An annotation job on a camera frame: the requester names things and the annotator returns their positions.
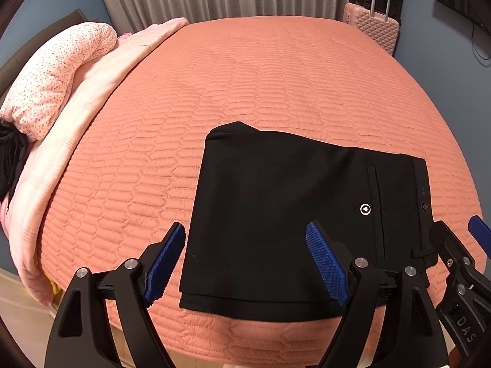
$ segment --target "pink quilted bedspread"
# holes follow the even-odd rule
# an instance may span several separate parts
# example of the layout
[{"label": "pink quilted bedspread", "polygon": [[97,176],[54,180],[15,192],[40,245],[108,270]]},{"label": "pink quilted bedspread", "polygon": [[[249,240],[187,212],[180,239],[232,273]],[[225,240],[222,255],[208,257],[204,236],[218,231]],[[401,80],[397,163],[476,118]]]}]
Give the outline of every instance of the pink quilted bedspread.
[{"label": "pink quilted bedspread", "polygon": [[[206,134],[243,121],[342,146],[426,159],[435,220],[455,231],[484,270],[466,230],[480,214],[466,162],[423,90],[382,48],[340,22],[252,17],[189,25],[145,58],[109,97],[80,140],[41,227],[40,262],[66,288],[75,270],[115,268],[188,228]],[[234,320],[180,309],[178,263],[151,317],[165,343],[238,365],[317,364],[337,319]],[[438,302],[442,263],[428,270]],[[374,351],[377,311],[366,355]],[[119,326],[110,304],[111,323]]]}]

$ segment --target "blue wall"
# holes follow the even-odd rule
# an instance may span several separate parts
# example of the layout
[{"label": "blue wall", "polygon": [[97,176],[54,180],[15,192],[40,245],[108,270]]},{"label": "blue wall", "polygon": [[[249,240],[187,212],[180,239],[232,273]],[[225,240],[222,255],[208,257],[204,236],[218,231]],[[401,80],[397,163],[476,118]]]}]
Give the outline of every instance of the blue wall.
[{"label": "blue wall", "polygon": [[[89,21],[99,18],[111,24],[102,0],[25,0],[0,38],[0,66],[31,37],[77,8]],[[16,272],[1,228],[0,267]]]},{"label": "blue wall", "polygon": [[[452,130],[491,223],[491,60],[473,53],[471,32],[470,21],[434,0],[404,0],[394,56]],[[491,36],[476,28],[474,41],[481,55],[491,54]]]}]

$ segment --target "blue gripper pad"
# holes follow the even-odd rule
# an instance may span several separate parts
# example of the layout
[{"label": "blue gripper pad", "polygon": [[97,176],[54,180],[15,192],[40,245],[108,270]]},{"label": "blue gripper pad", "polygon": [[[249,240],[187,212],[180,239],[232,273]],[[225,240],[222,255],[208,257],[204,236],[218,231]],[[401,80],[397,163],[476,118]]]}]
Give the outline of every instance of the blue gripper pad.
[{"label": "blue gripper pad", "polygon": [[183,225],[179,224],[148,271],[146,290],[143,295],[143,300],[148,307],[164,294],[185,243],[186,230]]},{"label": "blue gripper pad", "polygon": [[469,220],[469,232],[483,248],[484,253],[491,259],[491,230],[479,216],[472,216]]},{"label": "blue gripper pad", "polygon": [[345,306],[350,299],[350,294],[346,273],[341,264],[314,223],[307,226],[305,237],[310,254],[321,273],[329,295],[336,299],[341,307]]}]

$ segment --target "gray headboard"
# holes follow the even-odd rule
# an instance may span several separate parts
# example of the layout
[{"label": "gray headboard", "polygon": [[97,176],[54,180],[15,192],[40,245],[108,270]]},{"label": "gray headboard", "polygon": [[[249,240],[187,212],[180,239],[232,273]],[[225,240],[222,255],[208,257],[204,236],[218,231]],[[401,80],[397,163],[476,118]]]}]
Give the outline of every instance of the gray headboard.
[{"label": "gray headboard", "polygon": [[47,28],[41,30],[37,35],[19,48],[5,65],[0,67],[0,106],[3,104],[10,86],[20,73],[21,69],[41,45],[70,26],[78,25],[83,22],[87,22],[87,18],[83,15],[82,11],[73,11],[55,23],[52,23]]}]

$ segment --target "black shorts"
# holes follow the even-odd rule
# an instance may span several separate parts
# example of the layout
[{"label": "black shorts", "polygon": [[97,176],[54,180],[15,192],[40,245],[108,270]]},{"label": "black shorts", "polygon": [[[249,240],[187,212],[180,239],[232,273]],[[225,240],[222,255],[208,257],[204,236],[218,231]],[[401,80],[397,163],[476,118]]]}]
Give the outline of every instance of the black shorts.
[{"label": "black shorts", "polygon": [[196,190],[180,307],[294,322],[340,316],[305,241],[319,220],[354,257],[436,264],[426,163],[240,122],[213,129]]}]

